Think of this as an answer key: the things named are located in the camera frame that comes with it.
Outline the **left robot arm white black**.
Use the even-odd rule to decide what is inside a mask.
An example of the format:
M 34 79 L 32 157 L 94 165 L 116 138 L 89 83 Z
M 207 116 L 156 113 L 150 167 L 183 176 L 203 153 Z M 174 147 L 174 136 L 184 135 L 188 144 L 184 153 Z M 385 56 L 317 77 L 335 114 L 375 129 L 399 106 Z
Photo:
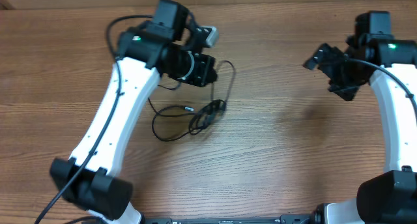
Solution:
M 131 203 L 133 186 L 119 173 L 136 122 L 162 76 L 197 87 L 218 77 L 214 58 L 203 54 L 217 42 L 217 28 L 199 25 L 171 0 L 159 0 L 156 12 L 140 19 L 108 46 L 111 79 L 85 136 L 68 159 L 56 158 L 50 167 L 57 197 L 86 210 L 86 223 L 141 222 Z

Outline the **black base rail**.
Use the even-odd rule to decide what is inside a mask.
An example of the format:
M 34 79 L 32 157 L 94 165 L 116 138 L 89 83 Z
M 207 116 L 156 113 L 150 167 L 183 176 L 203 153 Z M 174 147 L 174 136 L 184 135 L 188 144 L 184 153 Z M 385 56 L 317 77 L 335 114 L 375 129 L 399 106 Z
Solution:
M 237 217 L 237 218 L 199 218 L 171 219 L 168 217 L 146 217 L 144 224 L 313 224 L 311 214 L 283 214 L 279 217 Z

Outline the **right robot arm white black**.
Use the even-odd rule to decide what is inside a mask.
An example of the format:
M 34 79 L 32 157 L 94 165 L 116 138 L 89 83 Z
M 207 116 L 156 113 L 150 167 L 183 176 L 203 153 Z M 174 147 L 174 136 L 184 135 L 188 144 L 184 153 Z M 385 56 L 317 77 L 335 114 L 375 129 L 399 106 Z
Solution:
M 322 71 L 329 92 L 351 101 L 362 85 L 375 94 L 385 143 L 383 174 L 355 198 L 320 204 L 303 223 L 416 222 L 416 42 L 392 34 L 390 13 L 360 14 L 345 51 L 321 44 L 304 68 Z

